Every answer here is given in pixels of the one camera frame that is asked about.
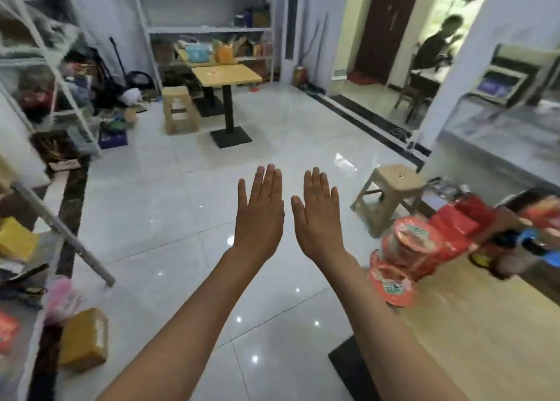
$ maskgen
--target man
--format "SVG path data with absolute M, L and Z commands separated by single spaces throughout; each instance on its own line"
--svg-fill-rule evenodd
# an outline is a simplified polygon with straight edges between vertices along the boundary
M 266 174 L 257 168 L 248 200 L 239 180 L 237 198 L 234 245 L 97 401 L 190 398 L 231 310 L 284 233 L 282 172 L 273 164 Z M 337 294 L 383 400 L 466 401 L 346 252 L 338 189 L 330 189 L 326 174 L 306 171 L 305 204 L 297 196 L 291 201 L 300 248 Z
M 450 15 L 445 18 L 441 29 L 436 34 L 429 37 L 418 49 L 412 69 L 427 69 L 438 65 L 443 59 L 449 56 L 448 48 L 463 36 L 455 34 L 463 26 L 463 16 Z

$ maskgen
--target doorway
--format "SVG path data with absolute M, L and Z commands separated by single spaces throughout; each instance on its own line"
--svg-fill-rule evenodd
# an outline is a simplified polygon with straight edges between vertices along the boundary
M 355 71 L 386 84 L 416 0 L 371 0 Z

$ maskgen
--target wooden chair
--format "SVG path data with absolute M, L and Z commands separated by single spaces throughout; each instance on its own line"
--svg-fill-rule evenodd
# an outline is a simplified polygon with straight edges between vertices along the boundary
M 370 190 L 372 183 L 379 188 Z M 360 206 L 370 225 L 370 234 L 380 237 L 383 231 L 391 226 L 397 206 L 404 206 L 410 214 L 416 213 L 425 187 L 422 177 L 404 165 L 377 167 L 350 208 L 355 211 L 356 206 Z M 374 193 L 381 193 L 379 203 L 374 207 L 366 205 L 363 197 Z M 411 198 L 414 199 L 412 204 L 405 202 L 405 199 Z
M 400 91 L 399 100 L 397 100 L 395 103 L 395 107 L 394 107 L 395 109 L 399 107 L 400 102 L 404 99 L 405 96 L 409 97 L 409 99 L 407 99 L 409 101 L 408 107 L 409 108 L 412 107 L 412 105 L 414 104 L 414 100 L 416 99 L 417 96 L 420 95 L 420 91 L 417 88 L 410 86 L 410 72 L 412 71 L 414 58 L 416 58 L 416 52 L 412 54 L 412 58 L 410 59 L 410 64 L 408 65 L 407 79 L 405 80 L 404 86 Z
M 196 133 L 200 129 L 200 113 L 193 100 L 190 98 L 189 90 L 185 86 L 164 87 L 162 90 L 164 99 L 165 130 L 167 134 L 179 132 Z M 173 109 L 173 102 L 179 100 L 184 108 Z M 186 113 L 184 119 L 173 119 L 173 114 Z

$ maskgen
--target plastic stool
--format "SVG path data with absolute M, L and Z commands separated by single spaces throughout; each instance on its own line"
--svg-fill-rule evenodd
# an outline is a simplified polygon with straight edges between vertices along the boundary
M 196 133 L 200 128 L 200 113 L 190 98 L 185 86 L 165 87 L 162 92 L 164 99 L 165 130 L 167 134 L 178 132 Z M 184 108 L 173 109 L 173 101 L 179 100 Z M 173 119 L 173 114 L 186 113 L 185 119 Z
M 372 183 L 375 183 L 379 188 L 369 190 Z M 424 180 L 416 174 L 416 171 L 404 165 L 377 167 L 371 173 L 370 178 L 350 208 L 355 211 L 356 205 L 359 205 L 370 224 L 370 234 L 374 237 L 380 237 L 383 231 L 391 226 L 391 218 L 397 206 L 401 204 L 411 214 L 416 212 L 425 185 Z M 379 204 L 374 207 L 367 206 L 363 197 L 379 192 L 381 193 Z M 411 205 L 404 201 L 410 198 L 414 198 Z

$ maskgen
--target label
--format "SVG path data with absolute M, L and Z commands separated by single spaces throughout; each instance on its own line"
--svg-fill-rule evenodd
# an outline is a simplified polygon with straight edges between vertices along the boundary
M 95 320 L 95 346 L 105 348 L 105 323 L 101 320 Z

